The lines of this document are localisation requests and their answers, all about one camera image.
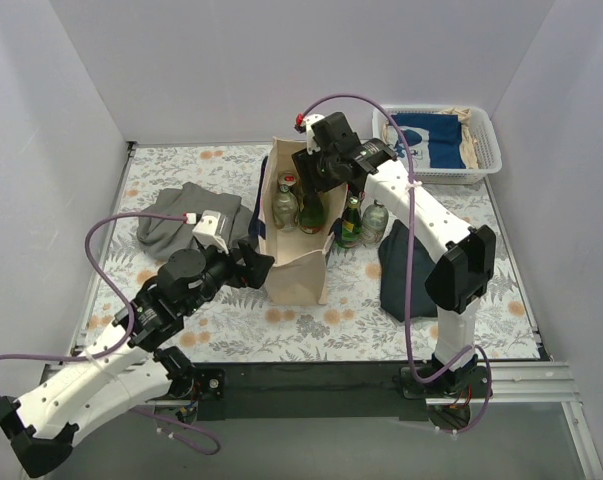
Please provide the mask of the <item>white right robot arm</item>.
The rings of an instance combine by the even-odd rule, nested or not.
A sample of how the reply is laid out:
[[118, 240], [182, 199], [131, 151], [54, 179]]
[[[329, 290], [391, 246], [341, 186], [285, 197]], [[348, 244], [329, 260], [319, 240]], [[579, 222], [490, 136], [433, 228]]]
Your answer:
[[306, 136], [305, 148], [292, 156], [305, 190], [346, 185], [377, 200], [427, 251], [434, 268], [425, 290], [437, 307], [438, 339], [431, 362], [415, 368], [413, 378], [445, 397], [460, 395], [477, 368], [476, 314], [494, 274], [495, 232], [451, 213], [411, 178], [391, 146], [361, 141], [343, 113], [299, 115], [295, 128]]

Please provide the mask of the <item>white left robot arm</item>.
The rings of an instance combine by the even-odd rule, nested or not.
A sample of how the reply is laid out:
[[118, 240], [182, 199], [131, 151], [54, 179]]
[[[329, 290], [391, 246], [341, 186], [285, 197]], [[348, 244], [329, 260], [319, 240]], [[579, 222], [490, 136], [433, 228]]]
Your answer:
[[101, 335], [34, 390], [0, 398], [0, 427], [32, 478], [58, 468], [101, 425], [147, 400], [198, 401], [206, 381], [167, 341], [225, 285], [260, 289], [274, 264], [242, 241], [174, 253]]

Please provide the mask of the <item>beige canvas tote bag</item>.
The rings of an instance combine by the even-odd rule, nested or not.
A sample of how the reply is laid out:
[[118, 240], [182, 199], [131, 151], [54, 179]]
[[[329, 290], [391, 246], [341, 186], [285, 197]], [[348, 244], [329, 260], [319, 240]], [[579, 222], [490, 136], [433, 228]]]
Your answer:
[[249, 226], [250, 236], [258, 241], [259, 251], [274, 258], [265, 280], [271, 302], [278, 305], [320, 305], [327, 302], [327, 258], [335, 235], [333, 229], [345, 207], [347, 188], [338, 186], [319, 199], [327, 213], [327, 223], [314, 234], [300, 229], [281, 231], [276, 228], [272, 202], [279, 176], [296, 173], [292, 154], [304, 150], [300, 141], [274, 138], [262, 161], [254, 212]]

